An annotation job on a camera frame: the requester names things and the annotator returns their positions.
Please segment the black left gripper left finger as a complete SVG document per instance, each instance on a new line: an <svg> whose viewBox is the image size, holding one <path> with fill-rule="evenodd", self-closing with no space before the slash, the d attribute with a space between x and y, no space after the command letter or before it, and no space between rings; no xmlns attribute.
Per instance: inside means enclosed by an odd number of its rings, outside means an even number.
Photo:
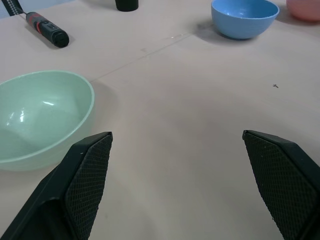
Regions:
<svg viewBox="0 0 320 240"><path fill-rule="evenodd" d="M0 240L88 240L104 194L111 132L73 144L37 185Z"/></svg>

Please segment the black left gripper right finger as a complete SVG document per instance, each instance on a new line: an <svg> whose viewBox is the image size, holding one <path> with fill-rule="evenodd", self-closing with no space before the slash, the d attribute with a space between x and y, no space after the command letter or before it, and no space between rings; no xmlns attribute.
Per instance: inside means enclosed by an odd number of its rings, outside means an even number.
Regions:
<svg viewBox="0 0 320 240"><path fill-rule="evenodd" d="M261 198L284 240L320 240L320 166L295 142L242 134Z"/></svg>

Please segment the green bowl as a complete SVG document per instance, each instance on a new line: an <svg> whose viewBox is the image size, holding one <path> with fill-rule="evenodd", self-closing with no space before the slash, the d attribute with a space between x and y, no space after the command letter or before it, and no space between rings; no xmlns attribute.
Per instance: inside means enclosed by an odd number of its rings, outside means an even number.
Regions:
<svg viewBox="0 0 320 240"><path fill-rule="evenodd" d="M32 72L0 83L0 170L59 163L90 135L94 117L94 89L73 72Z"/></svg>

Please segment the black and red handheld tool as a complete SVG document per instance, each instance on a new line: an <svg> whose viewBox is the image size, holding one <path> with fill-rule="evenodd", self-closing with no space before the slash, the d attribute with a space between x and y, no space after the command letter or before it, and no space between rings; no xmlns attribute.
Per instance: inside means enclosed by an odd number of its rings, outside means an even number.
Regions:
<svg viewBox="0 0 320 240"><path fill-rule="evenodd" d="M68 46L70 42L68 34L42 15L37 12L28 12L25 14L25 19L33 29L45 37L55 47L65 48Z"/></svg>

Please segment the blue bowl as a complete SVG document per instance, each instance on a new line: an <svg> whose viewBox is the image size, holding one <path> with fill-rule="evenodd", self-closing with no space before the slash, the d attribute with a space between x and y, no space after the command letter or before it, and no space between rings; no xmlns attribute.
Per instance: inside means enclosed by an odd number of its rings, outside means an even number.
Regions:
<svg viewBox="0 0 320 240"><path fill-rule="evenodd" d="M211 16L216 29L238 40L252 39L265 32L280 12L268 0L212 0Z"/></svg>

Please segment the red bowl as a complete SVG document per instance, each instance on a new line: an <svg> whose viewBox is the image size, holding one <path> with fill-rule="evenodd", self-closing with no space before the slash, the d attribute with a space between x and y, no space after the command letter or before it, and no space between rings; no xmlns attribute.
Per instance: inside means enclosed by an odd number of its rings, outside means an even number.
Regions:
<svg viewBox="0 0 320 240"><path fill-rule="evenodd" d="M320 21L320 0L286 0L289 13L308 22Z"/></svg>

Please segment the black cylindrical object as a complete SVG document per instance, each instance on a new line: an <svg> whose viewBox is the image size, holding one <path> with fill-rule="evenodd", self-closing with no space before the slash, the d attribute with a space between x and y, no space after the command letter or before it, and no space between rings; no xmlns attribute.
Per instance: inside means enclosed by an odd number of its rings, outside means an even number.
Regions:
<svg viewBox="0 0 320 240"><path fill-rule="evenodd" d="M115 4L121 12L132 12L138 9L139 0L115 0Z"/></svg>

